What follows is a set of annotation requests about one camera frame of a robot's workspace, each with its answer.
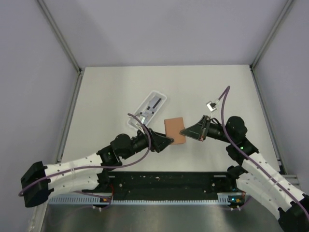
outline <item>gray wall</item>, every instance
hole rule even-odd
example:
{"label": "gray wall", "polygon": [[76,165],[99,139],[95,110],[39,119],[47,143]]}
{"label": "gray wall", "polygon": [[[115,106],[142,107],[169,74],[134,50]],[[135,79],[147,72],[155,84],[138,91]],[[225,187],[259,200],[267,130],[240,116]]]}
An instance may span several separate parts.
{"label": "gray wall", "polygon": [[34,0],[0,6],[0,231],[24,232],[20,178],[55,157],[76,72]]}
{"label": "gray wall", "polygon": [[309,192],[309,1],[297,0],[256,74],[287,169]]}
{"label": "gray wall", "polygon": [[45,0],[79,64],[250,64],[286,0]]}

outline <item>brown rectangular block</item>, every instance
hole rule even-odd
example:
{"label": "brown rectangular block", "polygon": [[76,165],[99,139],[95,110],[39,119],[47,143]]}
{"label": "brown rectangular block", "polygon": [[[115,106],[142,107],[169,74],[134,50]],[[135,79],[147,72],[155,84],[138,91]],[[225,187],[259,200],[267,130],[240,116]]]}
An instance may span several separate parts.
{"label": "brown rectangular block", "polygon": [[186,142],[185,136],[179,134],[179,132],[184,129],[182,117],[165,119],[164,125],[166,136],[174,139],[172,144],[184,144]]}

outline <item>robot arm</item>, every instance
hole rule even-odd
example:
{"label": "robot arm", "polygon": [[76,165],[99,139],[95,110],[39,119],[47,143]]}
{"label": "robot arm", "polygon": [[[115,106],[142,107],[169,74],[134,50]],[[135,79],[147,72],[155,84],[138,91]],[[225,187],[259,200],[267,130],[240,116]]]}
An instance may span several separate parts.
{"label": "robot arm", "polygon": [[[203,116],[198,123],[182,130],[181,134],[202,142],[206,137],[210,137],[229,143],[222,125],[218,121],[216,124],[212,123],[211,120],[210,117]],[[228,173],[236,179],[237,188],[247,192],[266,207],[278,220],[283,231],[308,232],[309,221],[304,210],[309,211],[309,196],[294,187],[268,164],[258,149],[246,138],[247,128],[240,117],[230,117],[225,128],[237,147],[251,158],[246,159],[233,145],[226,148],[230,158],[239,164],[228,169]],[[266,170],[270,177],[254,162]],[[287,189],[303,208],[282,188]]]}
{"label": "robot arm", "polygon": [[[161,152],[174,142],[152,129],[147,131],[151,139],[151,151]],[[119,134],[109,146],[82,159],[49,165],[43,165],[41,161],[34,163],[21,178],[21,196],[24,197],[25,206],[34,207],[51,197],[77,190],[104,191],[109,185],[108,171],[125,167],[120,158],[131,157],[147,148],[148,144],[148,137],[139,130],[133,138]]]}

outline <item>gray floor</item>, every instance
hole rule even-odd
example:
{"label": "gray floor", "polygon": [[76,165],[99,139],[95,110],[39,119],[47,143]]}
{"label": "gray floor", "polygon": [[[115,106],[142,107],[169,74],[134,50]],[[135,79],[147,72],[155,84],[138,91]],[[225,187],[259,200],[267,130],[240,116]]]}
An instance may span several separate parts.
{"label": "gray floor", "polygon": [[278,222],[255,200],[242,211],[225,206],[111,206],[101,213],[81,206],[49,206],[42,232],[282,232]]}

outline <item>white table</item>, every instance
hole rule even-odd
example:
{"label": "white table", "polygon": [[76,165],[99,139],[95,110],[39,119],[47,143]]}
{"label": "white table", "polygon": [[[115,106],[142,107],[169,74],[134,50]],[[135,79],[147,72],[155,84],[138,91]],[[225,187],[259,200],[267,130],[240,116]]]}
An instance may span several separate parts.
{"label": "white table", "polygon": [[[183,117],[185,127],[210,115],[205,103],[231,90],[225,106],[225,121],[240,116],[248,128],[247,138],[265,159],[279,170],[262,108],[248,65],[91,67],[86,68],[74,110],[62,162],[90,155],[110,144],[120,133],[135,136],[126,122],[144,98],[158,90],[168,99],[148,127],[164,133],[164,119]],[[207,138],[187,138],[161,153],[149,153],[142,162],[119,171],[226,171],[237,165],[227,154],[228,144]],[[140,158],[142,151],[123,164]]]}

